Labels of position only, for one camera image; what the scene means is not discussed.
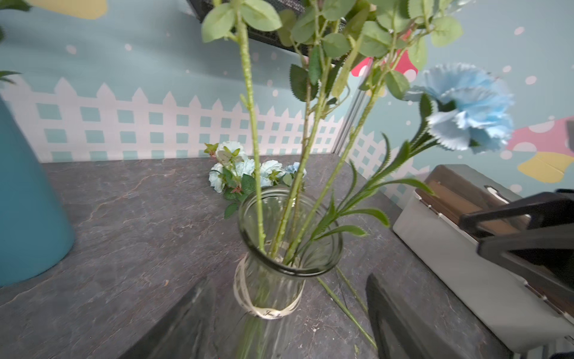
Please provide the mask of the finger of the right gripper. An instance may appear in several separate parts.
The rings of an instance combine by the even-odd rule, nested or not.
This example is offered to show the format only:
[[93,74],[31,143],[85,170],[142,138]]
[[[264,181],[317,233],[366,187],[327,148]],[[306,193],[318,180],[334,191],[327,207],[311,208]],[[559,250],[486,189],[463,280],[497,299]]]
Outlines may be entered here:
[[564,301],[573,300],[573,225],[494,236],[478,255]]
[[573,191],[557,190],[462,215],[458,226],[475,238],[486,238],[571,223]]

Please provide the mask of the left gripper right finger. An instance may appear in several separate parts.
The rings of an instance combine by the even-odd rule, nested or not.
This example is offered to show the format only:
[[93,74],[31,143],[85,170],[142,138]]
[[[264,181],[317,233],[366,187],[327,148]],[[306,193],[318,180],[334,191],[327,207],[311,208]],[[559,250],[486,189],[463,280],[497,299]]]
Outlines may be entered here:
[[392,348],[406,358],[462,358],[387,283],[372,273],[366,281],[369,321],[379,358],[394,358]]

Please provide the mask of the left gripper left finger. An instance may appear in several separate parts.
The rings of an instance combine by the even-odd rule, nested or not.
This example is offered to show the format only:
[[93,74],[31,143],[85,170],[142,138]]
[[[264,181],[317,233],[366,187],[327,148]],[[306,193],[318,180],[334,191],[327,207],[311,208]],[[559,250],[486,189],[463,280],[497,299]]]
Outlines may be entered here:
[[215,287],[201,279],[122,358],[204,358],[215,308]]

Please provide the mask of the blue carnation stem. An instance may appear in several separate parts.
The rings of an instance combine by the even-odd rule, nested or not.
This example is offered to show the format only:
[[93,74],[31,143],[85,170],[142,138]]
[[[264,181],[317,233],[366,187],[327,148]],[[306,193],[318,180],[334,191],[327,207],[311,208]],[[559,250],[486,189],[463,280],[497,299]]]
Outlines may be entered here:
[[373,350],[377,351],[378,345],[375,342],[375,338],[373,338],[373,336],[360,324],[357,317],[352,313],[347,303],[345,293],[349,292],[352,295],[354,302],[360,307],[363,314],[367,317],[369,315],[369,311],[366,302],[363,300],[363,298],[360,296],[358,291],[354,288],[351,281],[343,273],[339,266],[335,266],[334,271],[336,275],[336,282],[339,285],[339,293],[336,293],[321,278],[317,278],[316,281],[320,284],[320,286],[335,303],[335,305],[340,309],[340,311],[342,311],[343,314],[345,314],[345,316],[354,324],[361,335],[363,335],[363,338],[366,340],[366,342],[373,348]]
[[499,77],[472,64],[440,64],[423,72],[421,86],[399,85],[396,73],[388,73],[383,84],[399,100],[419,106],[419,128],[405,141],[395,156],[390,140],[384,138],[384,161],[362,187],[352,182],[339,203],[331,201],[316,225],[306,228],[311,242],[342,232],[365,236],[354,225],[336,229],[335,222],[348,215],[365,214],[389,225],[387,215],[378,209],[360,209],[358,204],[390,184],[387,178],[414,156],[440,147],[448,151],[471,150],[475,154],[496,152],[511,140],[514,123],[509,110],[514,95]]

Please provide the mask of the clear glass vase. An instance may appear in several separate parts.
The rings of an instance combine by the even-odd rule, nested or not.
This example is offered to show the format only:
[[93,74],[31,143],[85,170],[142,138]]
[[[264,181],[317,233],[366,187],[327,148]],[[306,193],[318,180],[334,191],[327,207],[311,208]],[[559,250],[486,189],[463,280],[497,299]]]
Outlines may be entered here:
[[302,194],[289,200],[285,186],[262,190],[239,207],[239,233],[247,247],[215,320],[219,358],[283,358],[297,332],[295,311],[306,281],[328,273],[342,257],[335,207],[314,209]]

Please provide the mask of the white blue rose stem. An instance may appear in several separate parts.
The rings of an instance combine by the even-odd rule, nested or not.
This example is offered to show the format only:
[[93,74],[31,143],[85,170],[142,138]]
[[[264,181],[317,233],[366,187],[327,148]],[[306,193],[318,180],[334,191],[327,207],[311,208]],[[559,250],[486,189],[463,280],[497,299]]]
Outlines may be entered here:
[[231,218],[240,204],[256,191],[255,161],[250,159],[239,142],[205,143],[204,153],[216,160],[209,171],[210,186],[230,202],[224,218]]

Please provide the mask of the teal ceramic vase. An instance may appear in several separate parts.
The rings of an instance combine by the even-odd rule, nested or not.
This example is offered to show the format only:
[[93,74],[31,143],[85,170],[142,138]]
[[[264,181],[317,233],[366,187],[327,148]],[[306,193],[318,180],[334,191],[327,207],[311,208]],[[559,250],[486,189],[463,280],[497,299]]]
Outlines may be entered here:
[[1,102],[1,285],[51,269],[74,241],[73,227],[45,170]]

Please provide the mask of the light blue rose stem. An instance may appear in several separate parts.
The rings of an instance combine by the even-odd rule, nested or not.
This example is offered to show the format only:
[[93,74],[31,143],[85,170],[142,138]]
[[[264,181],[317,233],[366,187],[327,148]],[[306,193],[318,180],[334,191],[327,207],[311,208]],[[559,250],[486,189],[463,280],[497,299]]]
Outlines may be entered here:
[[276,160],[268,160],[260,167],[260,184],[262,187],[271,187],[276,185],[291,186],[295,180],[299,167],[299,162],[294,162],[284,168],[280,162]]

